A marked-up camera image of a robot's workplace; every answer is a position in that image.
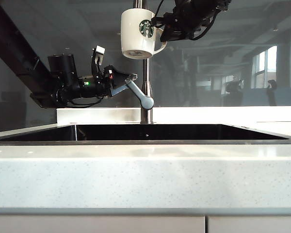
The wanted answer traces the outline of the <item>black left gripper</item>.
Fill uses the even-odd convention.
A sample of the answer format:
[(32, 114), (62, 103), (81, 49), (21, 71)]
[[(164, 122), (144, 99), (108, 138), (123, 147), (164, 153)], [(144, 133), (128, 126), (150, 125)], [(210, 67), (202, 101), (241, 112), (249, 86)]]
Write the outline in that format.
[(130, 74), (120, 72), (112, 65), (106, 66), (103, 70), (103, 95), (104, 96), (115, 96), (120, 92), (129, 89), (126, 85), (126, 80), (134, 81), (138, 79), (137, 74)]

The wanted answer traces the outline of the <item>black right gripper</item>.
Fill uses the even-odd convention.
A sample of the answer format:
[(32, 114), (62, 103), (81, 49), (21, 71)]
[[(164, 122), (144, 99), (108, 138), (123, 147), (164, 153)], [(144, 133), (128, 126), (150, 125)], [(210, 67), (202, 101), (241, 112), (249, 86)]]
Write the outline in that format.
[(160, 36), (161, 42), (187, 40), (188, 37), (194, 37), (201, 27), (205, 27), (200, 35), (203, 37), (214, 24), (217, 15), (228, 10), (230, 3), (229, 0), (177, 0), (173, 13), (165, 13), (162, 17), (154, 16), (151, 24), (172, 24), (171, 28), (164, 28)]

